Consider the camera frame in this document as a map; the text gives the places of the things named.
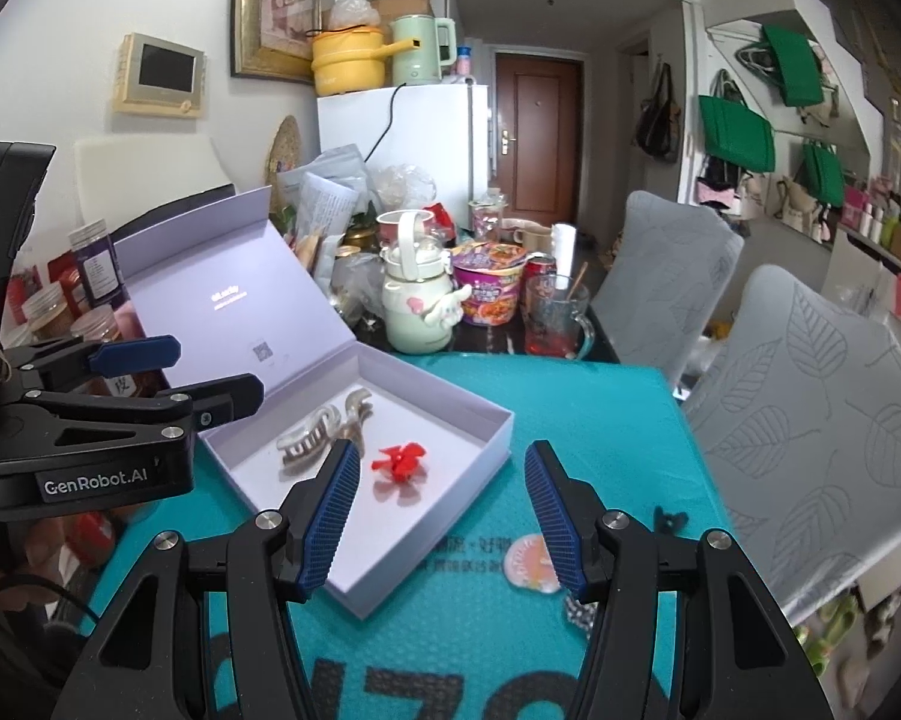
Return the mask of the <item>beige hair claw clip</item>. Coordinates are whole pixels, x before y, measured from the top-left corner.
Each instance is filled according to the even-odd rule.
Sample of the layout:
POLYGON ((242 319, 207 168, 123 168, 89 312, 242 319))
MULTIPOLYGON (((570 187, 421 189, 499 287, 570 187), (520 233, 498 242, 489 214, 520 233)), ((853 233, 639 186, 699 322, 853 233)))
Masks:
POLYGON ((323 457, 336 440, 349 440, 357 454, 364 455, 363 427, 372 416, 372 394, 366 387, 354 388, 345 398, 345 406, 320 406, 301 426, 276 439, 281 463, 286 470, 306 466, 323 457))

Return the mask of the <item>teal bubble mailer mat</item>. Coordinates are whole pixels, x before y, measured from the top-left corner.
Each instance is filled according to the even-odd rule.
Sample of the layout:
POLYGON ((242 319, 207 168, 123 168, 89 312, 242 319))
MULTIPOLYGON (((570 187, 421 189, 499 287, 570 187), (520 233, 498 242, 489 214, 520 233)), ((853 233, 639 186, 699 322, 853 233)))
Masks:
POLYGON ((561 595, 517 589, 510 546, 538 525, 523 452, 553 444, 605 504, 652 523, 686 514, 696 538, 727 522, 716 489, 654 369, 549 358, 437 355, 416 367, 515 416, 512 455, 459 522, 367 619, 327 592, 292 608, 323 718, 559 718, 585 635, 561 595))

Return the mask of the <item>red soda can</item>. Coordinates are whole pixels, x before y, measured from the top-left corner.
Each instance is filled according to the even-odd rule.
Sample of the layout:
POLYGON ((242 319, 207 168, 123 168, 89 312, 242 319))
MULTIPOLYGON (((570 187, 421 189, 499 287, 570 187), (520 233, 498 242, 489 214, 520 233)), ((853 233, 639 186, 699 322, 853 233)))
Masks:
POLYGON ((520 287, 520 304, 525 304, 526 296, 530 291, 530 281, 541 275, 556 275, 558 273, 558 261, 553 255, 544 252, 532 252, 526 257, 523 266, 522 286, 520 287))

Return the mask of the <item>small black hair clip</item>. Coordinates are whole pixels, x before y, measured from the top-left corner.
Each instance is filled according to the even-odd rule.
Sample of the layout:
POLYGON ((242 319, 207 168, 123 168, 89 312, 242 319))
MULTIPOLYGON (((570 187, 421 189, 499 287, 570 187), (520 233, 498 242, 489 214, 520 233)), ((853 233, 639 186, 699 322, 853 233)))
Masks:
POLYGON ((686 512, 667 512, 662 507, 654 509, 654 532, 657 535, 678 536, 690 522, 686 512))

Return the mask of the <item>black white gingham scrunchie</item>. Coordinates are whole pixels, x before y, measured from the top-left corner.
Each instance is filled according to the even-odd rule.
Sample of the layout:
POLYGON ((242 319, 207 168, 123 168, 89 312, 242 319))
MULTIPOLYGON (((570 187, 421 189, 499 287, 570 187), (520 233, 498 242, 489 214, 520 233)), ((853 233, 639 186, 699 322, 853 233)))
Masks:
POLYGON ((566 614, 567 622, 582 631, 585 637, 592 635, 597 613, 597 603, 582 603, 571 595, 564 597, 564 614, 566 614))

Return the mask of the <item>grey leaf chair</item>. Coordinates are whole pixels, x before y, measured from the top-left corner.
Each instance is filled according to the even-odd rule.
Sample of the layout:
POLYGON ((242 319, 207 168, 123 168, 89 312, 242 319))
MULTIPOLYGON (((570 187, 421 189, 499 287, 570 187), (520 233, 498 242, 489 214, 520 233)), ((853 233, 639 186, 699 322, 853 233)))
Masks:
POLYGON ((711 208, 631 193, 618 254, 592 301, 622 364, 652 367, 677 385, 743 245, 711 208))
POLYGON ((883 323, 758 266, 683 411, 789 621, 901 543, 901 346, 883 323))

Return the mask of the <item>green tote bag left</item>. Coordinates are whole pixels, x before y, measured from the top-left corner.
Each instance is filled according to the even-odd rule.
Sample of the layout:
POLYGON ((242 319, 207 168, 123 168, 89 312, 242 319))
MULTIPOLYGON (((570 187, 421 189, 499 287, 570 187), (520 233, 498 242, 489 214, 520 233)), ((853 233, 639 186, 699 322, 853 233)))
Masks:
POLYGON ((707 156, 755 174, 774 171, 774 128, 748 106, 727 70, 717 72, 711 93, 699 96, 699 112, 707 156))

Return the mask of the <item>wall intercom panel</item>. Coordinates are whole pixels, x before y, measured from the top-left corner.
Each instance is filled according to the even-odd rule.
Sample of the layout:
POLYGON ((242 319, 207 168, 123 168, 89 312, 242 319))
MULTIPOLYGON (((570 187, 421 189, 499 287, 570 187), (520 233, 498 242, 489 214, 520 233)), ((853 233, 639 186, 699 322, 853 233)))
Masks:
POLYGON ((119 48, 112 109, 118 114, 196 119, 205 102, 203 50, 128 32, 119 48))

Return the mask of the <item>red hair clip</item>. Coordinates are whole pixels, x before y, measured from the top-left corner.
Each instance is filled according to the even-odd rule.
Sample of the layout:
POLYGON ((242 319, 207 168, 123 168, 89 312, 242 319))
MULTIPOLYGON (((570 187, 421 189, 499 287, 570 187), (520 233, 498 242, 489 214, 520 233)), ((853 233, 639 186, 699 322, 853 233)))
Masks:
POLYGON ((370 468, 374 472, 384 473, 391 483, 406 484, 426 476, 423 465, 426 449, 418 442, 385 447, 380 454, 382 458, 372 461, 370 468))

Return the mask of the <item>green electric kettle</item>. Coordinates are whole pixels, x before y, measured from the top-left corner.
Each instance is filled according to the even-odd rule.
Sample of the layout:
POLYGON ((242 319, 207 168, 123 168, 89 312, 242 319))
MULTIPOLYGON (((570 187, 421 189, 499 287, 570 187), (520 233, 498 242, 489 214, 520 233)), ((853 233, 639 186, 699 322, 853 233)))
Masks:
POLYGON ((411 47, 391 57, 391 80, 400 85, 434 85, 457 57, 457 23, 452 18, 405 15, 390 23, 394 43, 411 47))

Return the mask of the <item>far grey leaf chair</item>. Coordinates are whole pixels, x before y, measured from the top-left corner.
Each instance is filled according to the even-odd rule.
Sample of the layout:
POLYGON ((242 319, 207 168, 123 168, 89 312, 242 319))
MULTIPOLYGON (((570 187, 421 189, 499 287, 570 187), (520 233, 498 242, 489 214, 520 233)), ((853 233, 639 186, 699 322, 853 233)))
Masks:
POLYGON ((711 208, 631 193, 618 254, 592 301, 622 364, 652 367, 677 385, 743 245, 711 208))

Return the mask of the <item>green tote bag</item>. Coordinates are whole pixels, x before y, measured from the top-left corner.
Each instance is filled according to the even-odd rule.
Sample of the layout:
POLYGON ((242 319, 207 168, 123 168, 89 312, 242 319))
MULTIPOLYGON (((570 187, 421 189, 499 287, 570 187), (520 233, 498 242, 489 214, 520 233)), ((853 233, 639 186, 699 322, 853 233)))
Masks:
POLYGON ((844 172, 836 149, 820 140, 805 140, 797 182, 821 205, 844 205, 844 172))
POLYGON ((748 106, 727 70, 717 72, 711 93, 699 96, 699 112, 707 156, 755 174, 774 171, 774 128, 748 106))
POLYGON ((818 106, 825 99, 820 60, 803 34, 764 25, 761 39, 740 47, 735 59, 774 86, 787 107, 818 106))

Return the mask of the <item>glass mug red drink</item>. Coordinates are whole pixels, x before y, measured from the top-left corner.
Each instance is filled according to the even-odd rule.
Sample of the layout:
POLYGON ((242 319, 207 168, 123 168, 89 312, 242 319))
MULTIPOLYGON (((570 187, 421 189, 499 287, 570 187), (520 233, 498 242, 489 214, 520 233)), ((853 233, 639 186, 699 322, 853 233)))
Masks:
POLYGON ((532 356, 580 361, 595 343, 587 317, 590 294, 582 283, 556 273, 535 275, 523 290, 523 348, 532 356))

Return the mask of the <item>purple instant noodle cup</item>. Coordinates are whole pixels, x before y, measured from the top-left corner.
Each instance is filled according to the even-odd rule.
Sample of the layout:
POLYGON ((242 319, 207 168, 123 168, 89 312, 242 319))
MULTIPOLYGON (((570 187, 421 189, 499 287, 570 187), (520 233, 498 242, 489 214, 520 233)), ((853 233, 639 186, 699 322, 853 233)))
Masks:
POLYGON ((450 254, 453 281, 470 286, 463 320, 475 327, 502 327, 517 312, 526 250, 507 242, 471 241, 450 254))

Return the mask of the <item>lavender gift box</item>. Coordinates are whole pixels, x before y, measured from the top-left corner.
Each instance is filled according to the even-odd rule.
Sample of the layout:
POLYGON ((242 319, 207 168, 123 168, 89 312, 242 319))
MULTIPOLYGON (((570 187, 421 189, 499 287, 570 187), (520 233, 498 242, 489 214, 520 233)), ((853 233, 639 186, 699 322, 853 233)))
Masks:
POLYGON ((369 392, 364 458, 423 447, 421 471, 397 486, 370 466, 331 564, 327 589, 366 619, 423 562, 510 454, 514 417, 492 401, 356 340, 268 220, 255 188, 185 211, 115 245, 142 330, 172 335, 182 356, 173 387, 253 374, 265 399, 251 418, 213 427, 206 445, 252 511, 274 509, 292 484, 279 437, 318 408, 369 392))

